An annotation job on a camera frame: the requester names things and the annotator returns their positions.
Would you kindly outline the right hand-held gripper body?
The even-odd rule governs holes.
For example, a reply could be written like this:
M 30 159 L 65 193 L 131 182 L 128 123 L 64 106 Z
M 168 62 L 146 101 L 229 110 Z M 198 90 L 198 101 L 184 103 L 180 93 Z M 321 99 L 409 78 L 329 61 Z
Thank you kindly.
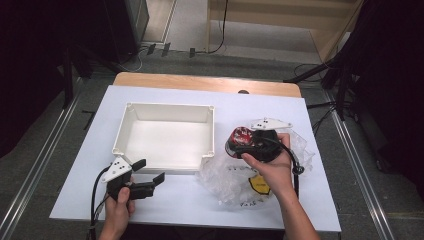
M 278 130 L 289 129 L 292 124 L 273 118 L 263 118 L 256 120 L 250 124 L 251 131 L 262 130 L 262 139 L 253 142 L 255 152 L 252 156 L 262 162 L 270 162 L 274 160 L 282 150 L 288 150 L 288 147 L 283 144 L 277 135 Z

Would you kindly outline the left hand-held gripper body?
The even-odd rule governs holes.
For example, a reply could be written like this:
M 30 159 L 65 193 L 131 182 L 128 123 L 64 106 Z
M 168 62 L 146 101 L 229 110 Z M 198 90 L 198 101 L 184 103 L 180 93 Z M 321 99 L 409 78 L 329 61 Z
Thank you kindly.
M 106 185 L 108 195 L 117 200 L 120 190 L 130 185 L 131 175 L 132 166 L 124 158 L 116 157 L 101 177 L 101 182 Z

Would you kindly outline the clear plastic bag yellow smiley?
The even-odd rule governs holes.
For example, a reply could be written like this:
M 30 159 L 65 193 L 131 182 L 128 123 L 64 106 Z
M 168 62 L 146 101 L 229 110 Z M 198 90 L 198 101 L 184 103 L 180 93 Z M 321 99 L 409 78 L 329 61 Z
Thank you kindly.
M 203 160 L 197 178 L 218 199 L 231 207 L 257 207 L 273 196 L 259 173 L 242 159 L 226 152 L 211 160 Z

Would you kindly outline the person's right hand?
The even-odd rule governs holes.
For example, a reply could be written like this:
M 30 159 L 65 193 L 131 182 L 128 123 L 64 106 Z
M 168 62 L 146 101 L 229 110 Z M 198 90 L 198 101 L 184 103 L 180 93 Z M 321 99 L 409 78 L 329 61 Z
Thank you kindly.
M 291 173 L 291 158 L 286 150 L 268 163 L 260 162 L 248 153 L 241 155 L 242 159 L 253 169 L 257 170 L 278 197 L 296 196 Z

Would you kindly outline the person's left hand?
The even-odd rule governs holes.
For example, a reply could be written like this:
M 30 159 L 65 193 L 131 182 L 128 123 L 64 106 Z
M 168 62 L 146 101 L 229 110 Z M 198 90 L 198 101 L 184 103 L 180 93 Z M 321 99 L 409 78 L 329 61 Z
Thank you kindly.
M 123 187 L 117 200 L 107 199 L 105 208 L 106 218 L 102 232 L 120 233 L 123 235 L 130 217 L 135 212 L 135 203 L 130 199 L 130 189 Z

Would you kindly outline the white table sheet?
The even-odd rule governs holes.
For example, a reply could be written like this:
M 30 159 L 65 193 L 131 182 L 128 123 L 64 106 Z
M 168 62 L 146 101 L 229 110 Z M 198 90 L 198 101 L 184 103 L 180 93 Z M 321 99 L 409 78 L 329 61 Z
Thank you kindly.
M 263 117 L 292 124 L 312 152 L 312 169 L 300 178 L 300 202 L 318 231 L 338 232 L 340 223 L 322 159 L 312 133 L 304 99 L 254 94 L 110 86 L 82 143 L 69 175 L 50 213 L 53 219 L 87 220 L 104 195 L 95 181 L 114 159 L 112 147 L 128 103 L 211 105 L 215 108 L 215 154 L 237 126 Z M 152 197 L 139 200 L 134 223 L 252 229 L 280 229 L 283 220 L 276 198 L 257 207 L 228 207 L 203 187 L 194 173 L 165 172 Z

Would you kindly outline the white plastic box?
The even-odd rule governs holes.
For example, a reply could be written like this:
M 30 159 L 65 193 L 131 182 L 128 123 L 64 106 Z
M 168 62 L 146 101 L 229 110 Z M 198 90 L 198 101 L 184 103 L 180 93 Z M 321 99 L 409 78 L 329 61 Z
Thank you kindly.
M 128 103 L 112 153 L 130 163 L 145 159 L 144 172 L 192 173 L 215 155 L 211 105 Z

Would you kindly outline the black tripod stand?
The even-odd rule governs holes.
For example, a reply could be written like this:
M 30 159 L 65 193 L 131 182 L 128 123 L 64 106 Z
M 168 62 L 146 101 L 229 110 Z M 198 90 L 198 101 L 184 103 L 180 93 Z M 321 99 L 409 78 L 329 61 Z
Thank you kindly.
M 321 79 L 323 89 L 330 90 L 338 84 L 335 107 L 338 117 L 344 121 L 345 94 L 348 90 L 348 83 L 352 79 L 352 74 L 350 66 L 345 64 L 340 57 L 334 57 L 300 75 L 296 75 L 294 78 L 284 80 L 284 83 L 297 84 L 314 75 L 319 75 L 323 71 L 326 72 Z

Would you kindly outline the black metal stand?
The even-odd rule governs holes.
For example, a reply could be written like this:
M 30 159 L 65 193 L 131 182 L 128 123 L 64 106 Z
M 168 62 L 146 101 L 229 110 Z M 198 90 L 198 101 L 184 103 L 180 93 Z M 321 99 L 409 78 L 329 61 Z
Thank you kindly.
M 89 78 L 92 74 L 88 53 L 80 45 L 69 45 L 63 50 L 64 109 L 70 105 L 74 97 L 73 70 L 76 70 L 79 76 L 84 78 Z

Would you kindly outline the light wooden shelf unit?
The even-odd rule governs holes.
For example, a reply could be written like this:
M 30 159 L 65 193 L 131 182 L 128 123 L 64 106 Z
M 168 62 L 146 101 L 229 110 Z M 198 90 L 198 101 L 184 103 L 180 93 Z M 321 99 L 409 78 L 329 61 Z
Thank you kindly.
M 205 49 L 212 20 L 309 29 L 322 62 L 351 32 L 365 0 L 206 0 Z

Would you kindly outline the dark cabinet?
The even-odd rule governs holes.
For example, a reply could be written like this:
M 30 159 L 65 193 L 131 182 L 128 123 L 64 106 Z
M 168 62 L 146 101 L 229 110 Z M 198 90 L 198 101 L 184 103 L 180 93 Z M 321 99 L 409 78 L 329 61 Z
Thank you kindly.
M 139 52 L 150 16 L 146 0 L 103 0 L 113 59 L 124 63 Z

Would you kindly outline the black curtain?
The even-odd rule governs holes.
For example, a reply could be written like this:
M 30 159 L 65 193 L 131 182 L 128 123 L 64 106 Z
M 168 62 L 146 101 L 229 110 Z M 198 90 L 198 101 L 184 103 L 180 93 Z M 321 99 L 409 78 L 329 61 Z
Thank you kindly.
M 82 43 L 96 0 L 0 0 L 0 158 L 64 93 L 63 50 Z
M 381 169 L 424 197 L 424 0 L 366 0 L 350 40 L 360 121 Z

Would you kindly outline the metal floor rail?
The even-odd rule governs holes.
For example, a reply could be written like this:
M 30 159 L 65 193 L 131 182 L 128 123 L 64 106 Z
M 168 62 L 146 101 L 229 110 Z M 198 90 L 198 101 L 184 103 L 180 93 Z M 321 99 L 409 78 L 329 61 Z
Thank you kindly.
M 78 103 L 54 100 L 18 145 L 0 158 L 0 240 L 9 240 Z
M 380 240 L 396 240 L 392 228 L 389 224 L 387 215 L 380 203 L 380 200 L 374 190 L 374 187 L 367 175 L 356 146 L 352 140 L 351 134 L 346 123 L 339 117 L 336 110 L 333 110 L 332 119 L 341 139 L 349 163 L 351 165 L 356 183 L 360 189 L 362 198 L 366 205 L 368 215 L 370 216 L 374 228 Z

